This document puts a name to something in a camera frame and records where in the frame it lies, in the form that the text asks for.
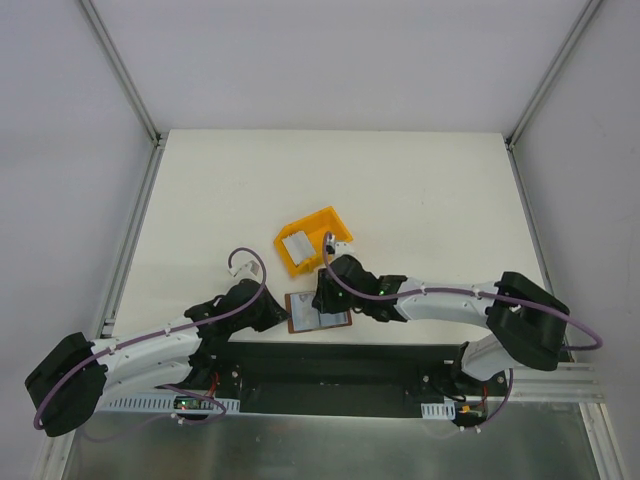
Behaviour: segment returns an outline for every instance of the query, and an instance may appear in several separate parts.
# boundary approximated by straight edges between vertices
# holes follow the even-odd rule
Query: white table surface
[[[282,305],[285,293],[314,290],[315,274],[289,277],[273,239],[328,205],[376,275],[448,284],[515,270],[542,285],[499,134],[172,130],[114,335],[161,325],[226,293],[233,284],[227,256],[239,245],[260,253]],[[353,317],[350,327],[292,335],[281,324],[232,339],[459,344],[488,333],[437,320]]]

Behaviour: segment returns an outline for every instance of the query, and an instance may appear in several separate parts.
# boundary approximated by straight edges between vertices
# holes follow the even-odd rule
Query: white wall
[[[171,128],[510,133],[586,0],[96,0]]]
[[[610,0],[516,160],[559,296],[597,328],[592,358],[633,478],[640,475],[640,2]]]
[[[0,2],[0,476],[44,438],[24,380],[94,322],[150,144],[75,2]]]

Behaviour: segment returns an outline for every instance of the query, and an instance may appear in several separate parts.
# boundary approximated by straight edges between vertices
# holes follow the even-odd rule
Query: white object in tray
[[[284,247],[296,267],[316,253],[309,241],[309,237],[304,232],[296,232],[293,235],[289,235],[282,240],[282,243],[284,243]]]

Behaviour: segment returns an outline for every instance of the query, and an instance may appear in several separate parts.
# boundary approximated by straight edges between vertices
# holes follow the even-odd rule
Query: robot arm
[[[241,312],[221,321],[188,328],[194,322],[245,305],[261,287],[258,271],[255,261],[246,263],[232,272],[237,283],[226,295],[193,306],[182,317],[152,331],[93,341],[86,340],[82,333],[65,337],[25,381],[36,408],[76,365],[98,352],[112,351],[91,361],[51,398],[41,418],[47,435],[63,435],[78,428],[97,408],[131,393],[159,385],[202,383],[202,378],[208,379],[211,375],[214,367],[211,356],[217,346],[234,332],[246,327],[262,332],[285,321],[288,313],[264,288]],[[158,336],[157,332],[163,329],[166,335]]]
[[[495,283],[441,287],[401,275],[375,277],[364,270],[349,244],[336,242],[334,237],[326,248],[327,253],[334,255],[330,263],[333,273],[351,290],[364,295],[351,293],[340,286],[327,269],[322,269],[318,272],[318,288],[313,301],[313,306],[319,311],[339,313],[353,309],[380,322],[428,318],[468,323],[491,330],[492,334],[482,340],[461,346],[454,364],[457,371],[452,372],[454,377],[462,373],[484,382],[518,364],[545,371],[557,368],[566,328],[564,321],[540,310],[514,306],[486,296],[451,294],[482,291],[529,300],[569,313],[565,305],[523,275],[505,272]],[[418,293],[402,296],[407,292]],[[378,301],[375,296],[398,298]]]

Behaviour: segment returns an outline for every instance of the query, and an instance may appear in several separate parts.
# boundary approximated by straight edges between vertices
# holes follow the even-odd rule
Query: orange box
[[[289,256],[289,252],[282,240],[300,231],[307,235],[316,253],[300,265],[296,265]],[[333,233],[340,242],[353,241],[351,233],[349,233],[347,227],[342,223],[342,220],[333,207],[323,208],[297,222],[290,223],[280,230],[273,244],[276,250],[278,250],[278,254],[280,258],[282,258],[285,267],[287,267],[289,275],[295,277],[301,273],[311,273],[322,265],[322,240],[324,239],[324,234],[327,232]]]

